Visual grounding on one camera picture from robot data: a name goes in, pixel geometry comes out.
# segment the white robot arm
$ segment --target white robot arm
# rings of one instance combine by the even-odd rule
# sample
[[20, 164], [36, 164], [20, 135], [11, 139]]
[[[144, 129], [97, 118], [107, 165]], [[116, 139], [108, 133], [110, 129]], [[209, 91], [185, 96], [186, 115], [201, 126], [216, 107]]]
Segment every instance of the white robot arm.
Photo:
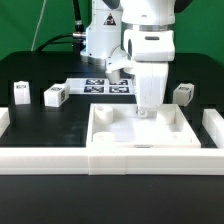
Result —
[[118, 81], [121, 68], [133, 75], [138, 114], [146, 117], [163, 102], [168, 61], [174, 59], [173, 31], [169, 25], [175, 22], [175, 0], [121, 0], [120, 4], [121, 49], [126, 60], [125, 53], [120, 60], [119, 56], [108, 58], [106, 74], [111, 82]]
[[163, 103], [168, 62], [175, 55], [170, 26], [176, 8], [180, 12], [191, 1], [92, 0], [92, 22], [81, 55], [95, 64], [106, 60], [111, 83], [119, 81], [120, 69], [132, 75], [139, 116]]

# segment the white plastic container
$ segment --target white plastic container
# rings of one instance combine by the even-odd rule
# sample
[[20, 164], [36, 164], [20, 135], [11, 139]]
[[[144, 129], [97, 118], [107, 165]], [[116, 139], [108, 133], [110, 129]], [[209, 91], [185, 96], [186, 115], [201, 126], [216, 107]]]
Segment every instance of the white plastic container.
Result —
[[[108, 112], [113, 108], [110, 122], [96, 119], [96, 108]], [[90, 108], [87, 147], [130, 147], [130, 148], [200, 148], [201, 144], [188, 124], [178, 105], [162, 105], [157, 116], [139, 118], [134, 104], [92, 104]], [[114, 141], [94, 141], [97, 133], [114, 135]]]

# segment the black cable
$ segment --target black cable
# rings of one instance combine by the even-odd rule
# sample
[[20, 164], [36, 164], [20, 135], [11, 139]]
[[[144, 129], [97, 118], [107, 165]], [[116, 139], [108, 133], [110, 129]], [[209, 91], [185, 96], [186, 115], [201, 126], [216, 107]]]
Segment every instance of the black cable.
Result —
[[76, 21], [82, 20], [78, 0], [73, 0], [73, 7], [74, 7], [74, 13], [75, 13], [75, 20]]
[[73, 7], [74, 7], [74, 13], [75, 13], [75, 30], [77, 32], [83, 32], [84, 26], [82, 23], [80, 8], [79, 8], [79, 1], [73, 0]]
[[53, 42], [55, 40], [59, 40], [59, 39], [65, 38], [65, 37], [73, 37], [73, 34], [72, 33], [61, 34], [61, 35], [58, 35], [56, 37], [53, 37], [53, 38], [49, 39], [45, 43], [50, 43], [50, 42]]
[[76, 43], [74, 41], [61, 41], [61, 42], [46, 42], [44, 44], [42, 44], [41, 46], [39, 46], [36, 51], [37, 52], [41, 52], [45, 47], [47, 47], [48, 45], [54, 45], [54, 44], [80, 44], [80, 43]]

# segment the black table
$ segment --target black table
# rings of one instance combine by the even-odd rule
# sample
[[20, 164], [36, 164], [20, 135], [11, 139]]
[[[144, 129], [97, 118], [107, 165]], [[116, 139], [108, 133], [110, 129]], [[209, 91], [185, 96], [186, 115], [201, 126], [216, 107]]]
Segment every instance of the black table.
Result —
[[[100, 67], [72, 53], [18, 52], [0, 62], [0, 106], [11, 124], [0, 147], [85, 147], [90, 103], [135, 103], [134, 96], [74, 95], [60, 108], [44, 107], [43, 93], [66, 78], [104, 77]], [[31, 84], [31, 105], [14, 105], [13, 82]], [[201, 125], [203, 110], [224, 109], [224, 69], [205, 55], [176, 54], [164, 103], [179, 83], [195, 85], [181, 108], [202, 147], [215, 147]], [[0, 176], [2, 223], [223, 223], [222, 176]]]

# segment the green background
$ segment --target green background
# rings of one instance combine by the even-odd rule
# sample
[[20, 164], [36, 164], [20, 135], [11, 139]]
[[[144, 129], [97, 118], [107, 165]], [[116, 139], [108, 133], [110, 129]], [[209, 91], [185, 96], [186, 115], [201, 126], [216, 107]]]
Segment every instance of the green background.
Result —
[[[91, 0], [79, 0], [85, 27], [91, 20]], [[32, 46], [43, 0], [0, 0], [0, 59]], [[202, 53], [224, 66], [224, 1], [194, 0], [176, 15], [176, 52]], [[74, 31], [72, 0], [48, 0], [36, 47], [46, 40]], [[48, 50], [72, 50], [50, 46]]]

